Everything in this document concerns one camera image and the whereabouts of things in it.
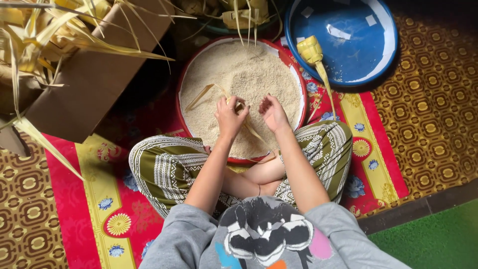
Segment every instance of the person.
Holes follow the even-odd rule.
[[[249,106],[222,98],[219,137],[210,151],[199,138],[158,135],[130,153],[143,193],[165,219],[140,269],[408,268],[378,249],[340,200],[352,134],[336,121],[296,132],[276,97],[259,112],[279,144],[243,173],[226,167]]]

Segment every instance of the paper strip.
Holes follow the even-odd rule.
[[[311,8],[311,7],[306,7],[302,12],[302,16],[304,16],[306,19],[308,19],[310,17],[310,15],[312,15],[312,12],[314,12],[314,10]]]
[[[376,25],[377,21],[373,18],[373,15],[365,17],[365,20],[369,23],[369,26]]]
[[[347,39],[347,40],[350,40],[350,37],[351,37],[350,34],[345,33],[345,32],[335,28],[334,26],[332,26],[330,24],[327,24],[327,32],[329,34],[333,35],[333,36],[343,38],[343,39]]]
[[[341,3],[344,5],[350,5],[350,0],[334,0],[334,2]]]
[[[281,37],[281,45],[283,47],[289,47],[289,44],[287,44],[287,39],[285,38],[285,36]]]

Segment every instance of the graphic print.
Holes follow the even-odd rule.
[[[246,260],[250,260],[267,268],[280,260],[284,252],[290,251],[296,253],[304,269],[309,268],[307,262],[313,257],[309,246],[314,227],[295,208],[282,200],[277,199],[277,202],[280,203],[272,207],[258,197],[243,201],[224,213],[219,222],[219,226],[227,228],[221,261],[236,258],[245,269]],[[220,253],[220,244],[216,244],[216,251]]]

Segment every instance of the blue flower print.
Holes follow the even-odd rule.
[[[347,179],[344,193],[350,198],[358,198],[360,195],[365,195],[364,188],[363,182],[358,177],[350,175]]]
[[[337,120],[340,120],[340,117],[335,113],[335,116],[337,117]],[[334,120],[334,115],[332,112],[325,112],[321,117],[320,117],[320,122],[321,121],[333,121]]]
[[[363,132],[365,130],[365,126],[362,123],[358,123],[358,124],[354,125],[354,129],[357,132]]]
[[[369,169],[370,170],[375,170],[379,166],[379,162],[377,160],[371,160],[369,162]]]
[[[311,76],[309,73],[307,73],[307,71],[302,72],[302,77],[303,77],[305,80],[309,80],[309,79],[312,78],[312,76]]]
[[[111,207],[111,204],[113,203],[113,198],[104,198],[101,200],[98,204],[98,207],[101,210],[106,210]]]
[[[124,120],[125,120],[127,123],[131,124],[131,123],[133,123],[134,120],[136,120],[136,115],[135,115],[134,113],[129,112],[129,113],[126,114],[126,116],[124,117]]]
[[[139,191],[138,185],[136,184],[136,179],[134,179],[133,172],[131,172],[131,169],[126,169],[125,170],[125,175],[123,176],[123,182],[128,189],[132,191]]]
[[[146,255],[146,252],[148,252],[149,247],[152,245],[154,242],[154,239],[146,243],[146,245],[143,248],[143,253],[141,254],[141,259],[144,259],[144,256]]]
[[[138,129],[138,127],[132,126],[128,131],[128,135],[132,138],[136,138],[141,135],[141,131]]]
[[[314,92],[317,92],[317,84],[313,83],[313,82],[309,82],[307,83],[307,86],[306,86],[307,90],[311,93],[314,93]]]
[[[122,248],[120,245],[114,245],[109,249],[109,255],[112,257],[119,257],[124,253],[124,248]]]

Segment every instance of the patterned pants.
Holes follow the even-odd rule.
[[[342,122],[322,121],[300,128],[295,137],[329,198],[339,202],[350,165],[350,129]],[[171,207],[184,202],[207,157],[200,138],[157,135],[131,150],[130,167],[140,192],[166,218]],[[274,196],[295,206],[287,175]],[[238,198],[221,193],[214,215],[239,202]]]

